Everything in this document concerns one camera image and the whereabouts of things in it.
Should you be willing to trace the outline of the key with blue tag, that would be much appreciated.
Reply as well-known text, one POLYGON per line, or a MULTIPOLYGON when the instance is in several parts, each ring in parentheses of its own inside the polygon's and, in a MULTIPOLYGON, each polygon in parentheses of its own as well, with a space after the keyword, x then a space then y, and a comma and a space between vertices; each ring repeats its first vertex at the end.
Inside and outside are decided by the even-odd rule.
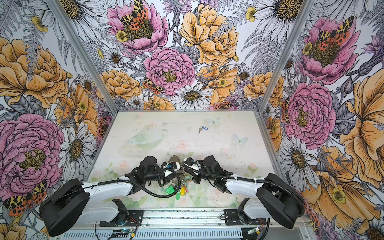
POLYGON ((199 132, 198 132, 198 134, 200 134, 202 131, 207 131, 209 128, 207 128, 207 127, 204 127, 204 126, 201 126, 201 127, 199 127, 199 132))

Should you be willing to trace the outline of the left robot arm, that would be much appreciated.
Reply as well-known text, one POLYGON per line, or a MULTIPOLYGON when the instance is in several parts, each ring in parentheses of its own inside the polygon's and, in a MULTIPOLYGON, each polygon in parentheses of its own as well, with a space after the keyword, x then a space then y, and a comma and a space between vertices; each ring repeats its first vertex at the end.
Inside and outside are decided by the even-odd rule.
POLYGON ((160 198, 161 195, 146 186, 151 182, 158 182, 161 187, 168 184, 180 166, 175 162, 158 165, 155 157, 148 156, 130 173, 114 180, 97 183, 69 180, 43 201, 39 208, 40 218, 51 237, 82 224, 99 222, 108 227, 124 226, 130 221, 130 214, 121 198, 139 191, 160 198))

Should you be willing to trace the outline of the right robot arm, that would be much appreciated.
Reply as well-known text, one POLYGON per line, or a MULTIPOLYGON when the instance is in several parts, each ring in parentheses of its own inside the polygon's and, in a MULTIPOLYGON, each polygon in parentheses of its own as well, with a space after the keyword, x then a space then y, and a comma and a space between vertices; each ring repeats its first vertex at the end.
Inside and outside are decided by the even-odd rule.
POLYGON ((187 158, 182 165, 196 184, 207 180, 221 193, 245 196, 236 210, 225 211, 228 226, 262 225, 274 220, 293 229, 305 213, 304 199, 276 174, 263 179, 241 177, 224 170, 214 156, 203 160, 187 158))

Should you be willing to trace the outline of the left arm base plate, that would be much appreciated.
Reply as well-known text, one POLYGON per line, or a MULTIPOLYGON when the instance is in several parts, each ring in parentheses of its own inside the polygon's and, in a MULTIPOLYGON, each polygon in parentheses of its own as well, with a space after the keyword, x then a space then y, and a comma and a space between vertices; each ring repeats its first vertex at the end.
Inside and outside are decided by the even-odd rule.
POLYGON ((127 210, 119 212, 110 222, 101 221, 100 227, 140 227, 144 216, 143 210, 127 210))

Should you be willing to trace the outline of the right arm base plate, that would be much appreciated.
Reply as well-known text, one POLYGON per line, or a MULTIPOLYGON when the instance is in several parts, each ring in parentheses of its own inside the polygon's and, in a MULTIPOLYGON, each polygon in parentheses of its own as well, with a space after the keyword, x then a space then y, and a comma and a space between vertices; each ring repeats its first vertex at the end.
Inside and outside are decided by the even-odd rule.
POLYGON ((267 219, 251 219, 245 213, 239 213, 237 209, 224 209, 224 220, 226 226, 261 226, 267 224, 267 219))

